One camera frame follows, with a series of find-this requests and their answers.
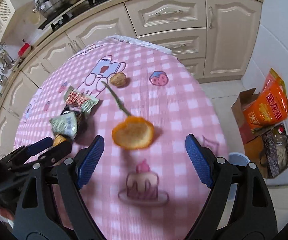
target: cabinet door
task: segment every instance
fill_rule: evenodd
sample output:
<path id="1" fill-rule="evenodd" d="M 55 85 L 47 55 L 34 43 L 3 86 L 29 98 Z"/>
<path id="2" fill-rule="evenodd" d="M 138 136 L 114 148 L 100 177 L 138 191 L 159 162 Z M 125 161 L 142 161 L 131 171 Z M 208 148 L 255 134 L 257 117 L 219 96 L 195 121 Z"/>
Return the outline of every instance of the cabinet door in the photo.
<path id="1" fill-rule="evenodd" d="M 151 42 L 172 50 L 179 60 L 205 57 L 206 28 L 189 28 L 138 37 L 139 40 Z"/>
<path id="2" fill-rule="evenodd" d="M 55 68 L 49 64 L 43 64 L 35 56 L 24 66 L 22 71 L 35 85 L 41 87 L 49 75 L 55 71 Z"/>
<path id="3" fill-rule="evenodd" d="M 37 90 L 38 87 L 20 71 L 6 95 L 2 106 L 17 119 L 21 119 L 26 106 Z"/>
<path id="4" fill-rule="evenodd" d="M 20 120 L 5 110 L 0 110 L 0 159 L 13 151 L 17 127 Z"/>
<path id="5" fill-rule="evenodd" d="M 203 78 L 205 58 L 182 59 L 180 62 L 185 66 L 187 71 L 195 78 Z"/>
<path id="6" fill-rule="evenodd" d="M 138 36 L 206 27 L 205 0 L 131 0 L 125 5 Z"/>
<path id="7" fill-rule="evenodd" d="M 136 38 L 124 4 L 99 12 L 66 31 L 78 50 L 110 35 Z"/>
<path id="8" fill-rule="evenodd" d="M 38 59 L 46 69 L 58 69 L 66 60 L 72 57 L 77 50 L 73 48 L 71 40 L 65 33 L 47 44 L 38 54 Z"/>
<path id="9" fill-rule="evenodd" d="M 257 37 L 262 4 L 255 0 L 206 0 L 204 77 L 243 75 Z"/>

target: walnut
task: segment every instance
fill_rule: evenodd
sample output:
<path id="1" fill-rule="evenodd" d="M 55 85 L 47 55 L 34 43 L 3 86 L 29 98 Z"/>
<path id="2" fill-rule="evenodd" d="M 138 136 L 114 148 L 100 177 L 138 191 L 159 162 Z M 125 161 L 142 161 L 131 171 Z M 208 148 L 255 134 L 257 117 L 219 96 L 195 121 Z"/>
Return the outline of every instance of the walnut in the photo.
<path id="1" fill-rule="evenodd" d="M 126 84 L 126 75 L 123 72 L 117 73 L 113 77 L 111 77 L 109 82 L 113 86 L 122 87 L 122 86 L 124 86 Z"/>

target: pink checkered tablecloth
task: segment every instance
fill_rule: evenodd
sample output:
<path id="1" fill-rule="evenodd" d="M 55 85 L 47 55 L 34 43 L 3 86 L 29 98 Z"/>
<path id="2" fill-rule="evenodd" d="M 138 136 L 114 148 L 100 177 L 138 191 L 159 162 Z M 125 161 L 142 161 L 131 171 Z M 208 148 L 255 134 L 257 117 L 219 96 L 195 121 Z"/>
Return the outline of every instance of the pink checkered tablecloth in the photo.
<path id="1" fill-rule="evenodd" d="M 157 130 L 157 139 L 144 150 L 124 151 L 111 138 L 113 127 L 126 116 L 100 81 L 107 82 L 121 71 L 130 83 L 113 90 L 133 115 L 149 120 Z M 73 144 L 70 155 L 88 147 L 97 134 L 104 138 L 104 153 L 89 184 L 80 191 L 104 236 L 108 240 L 184 239 L 209 193 L 185 151 L 185 137 L 193 133 L 216 156 L 228 156 L 212 103 L 198 82 L 174 56 L 103 39 L 67 60 L 38 89 L 20 121 L 15 148 L 53 137 L 49 119 L 63 110 L 70 85 L 100 100 L 99 108 L 88 119 L 87 132 Z M 139 190 L 155 186 L 157 198 L 130 197 L 126 180 L 143 179 L 139 174 L 148 176 L 150 183 L 141 185 L 138 181 L 136 186 Z M 55 195 L 62 221 L 70 227 L 57 190 Z"/>

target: gas stove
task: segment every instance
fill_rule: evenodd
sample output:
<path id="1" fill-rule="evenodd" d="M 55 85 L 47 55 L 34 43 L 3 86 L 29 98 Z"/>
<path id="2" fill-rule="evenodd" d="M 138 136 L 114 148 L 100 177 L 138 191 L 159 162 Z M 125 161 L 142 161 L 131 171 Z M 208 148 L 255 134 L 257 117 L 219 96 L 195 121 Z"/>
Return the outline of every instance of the gas stove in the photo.
<path id="1" fill-rule="evenodd" d="M 54 14 L 50 15 L 39 27 L 38 30 L 43 30 L 45 27 L 51 26 L 52 30 L 57 30 L 73 18 L 90 8 L 99 5 L 107 0 L 81 0 L 74 5 L 66 5 Z"/>

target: blue gripper pad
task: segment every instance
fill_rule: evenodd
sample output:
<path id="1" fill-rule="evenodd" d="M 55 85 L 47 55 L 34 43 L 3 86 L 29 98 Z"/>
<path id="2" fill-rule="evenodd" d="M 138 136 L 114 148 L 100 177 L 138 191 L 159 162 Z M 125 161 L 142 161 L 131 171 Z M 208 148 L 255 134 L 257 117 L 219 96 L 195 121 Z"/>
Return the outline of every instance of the blue gripper pad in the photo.
<path id="1" fill-rule="evenodd" d="M 214 160 L 216 159 L 215 155 L 210 149 L 202 147 L 193 134 L 186 136 L 185 148 L 199 179 L 211 188 L 214 184 L 212 172 Z"/>
<path id="2" fill-rule="evenodd" d="M 82 149 L 81 151 L 84 152 L 81 152 L 82 155 L 79 156 L 81 159 L 78 160 L 76 165 L 76 185 L 79 189 L 81 189 L 90 181 L 97 163 L 99 162 L 102 153 L 104 152 L 103 137 L 97 135 L 91 145 L 86 149 Z"/>
<path id="3" fill-rule="evenodd" d="M 45 137 L 44 139 L 31 144 L 27 147 L 27 154 L 28 156 L 35 156 L 40 152 L 46 150 L 47 148 L 53 145 L 53 139 L 51 137 Z"/>

